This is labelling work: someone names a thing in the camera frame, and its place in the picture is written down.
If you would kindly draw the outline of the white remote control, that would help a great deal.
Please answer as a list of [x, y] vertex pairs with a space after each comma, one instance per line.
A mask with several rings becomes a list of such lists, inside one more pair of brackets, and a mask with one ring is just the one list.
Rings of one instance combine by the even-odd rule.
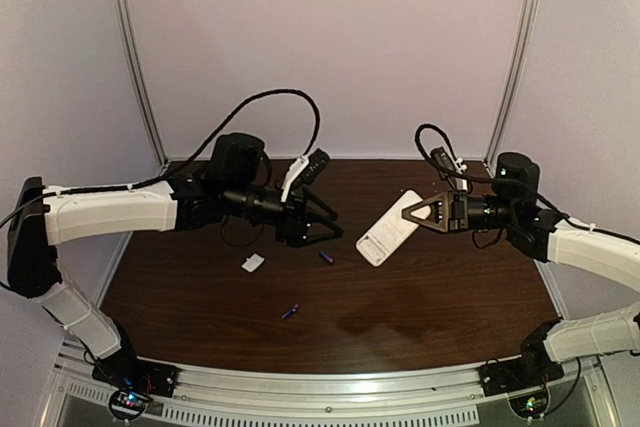
[[402, 211], [423, 198], [413, 190], [404, 192], [356, 241], [356, 250], [373, 267], [381, 266], [418, 229], [419, 224], [402, 217]]

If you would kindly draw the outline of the white battery cover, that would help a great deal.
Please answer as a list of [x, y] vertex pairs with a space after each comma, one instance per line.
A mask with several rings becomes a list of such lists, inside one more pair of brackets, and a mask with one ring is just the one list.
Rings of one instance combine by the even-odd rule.
[[253, 273], [260, 268], [265, 262], [265, 258], [257, 253], [247, 257], [242, 263], [241, 268], [247, 273]]

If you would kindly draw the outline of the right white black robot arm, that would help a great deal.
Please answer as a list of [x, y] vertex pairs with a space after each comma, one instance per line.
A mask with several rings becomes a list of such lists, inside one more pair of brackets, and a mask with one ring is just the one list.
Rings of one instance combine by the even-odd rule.
[[[582, 223], [538, 193], [540, 168], [528, 156], [499, 155], [489, 195], [445, 191], [407, 206], [402, 217], [442, 234], [497, 230], [521, 253], [543, 263], [572, 266], [639, 288], [639, 243], [622, 234]], [[541, 326], [522, 344], [522, 355], [561, 363], [597, 354], [639, 350], [639, 305], [579, 320]]]

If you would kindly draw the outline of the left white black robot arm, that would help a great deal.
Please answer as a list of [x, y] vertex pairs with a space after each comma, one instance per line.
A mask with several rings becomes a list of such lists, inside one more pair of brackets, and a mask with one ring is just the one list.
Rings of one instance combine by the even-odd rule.
[[123, 371], [137, 361], [124, 330], [89, 301], [58, 265], [58, 246], [136, 231], [189, 231], [229, 217], [271, 226], [275, 239], [301, 248], [342, 237], [338, 215], [310, 190], [330, 158], [320, 149], [296, 159], [278, 189], [255, 183], [262, 140], [221, 136], [205, 168], [134, 185], [47, 187], [31, 177], [8, 216], [6, 289], [36, 300], [78, 338], [95, 362]]

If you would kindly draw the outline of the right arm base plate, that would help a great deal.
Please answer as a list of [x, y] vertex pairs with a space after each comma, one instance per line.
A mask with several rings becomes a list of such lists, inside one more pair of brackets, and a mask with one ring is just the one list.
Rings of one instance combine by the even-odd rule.
[[552, 363], [546, 367], [526, 367], [522, 357], [508, 360], [489, 359], [477, 369], [485, 397], [542, 387], [546, 382], [561, 379], [563, 367]]

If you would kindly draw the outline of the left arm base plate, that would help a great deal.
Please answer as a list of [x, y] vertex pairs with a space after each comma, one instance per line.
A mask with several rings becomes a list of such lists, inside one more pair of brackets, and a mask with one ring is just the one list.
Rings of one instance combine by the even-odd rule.
[[174, 365], [112, 356], [95, 362], [92, 378], [137, 394], [171, 398], [178, 373]]

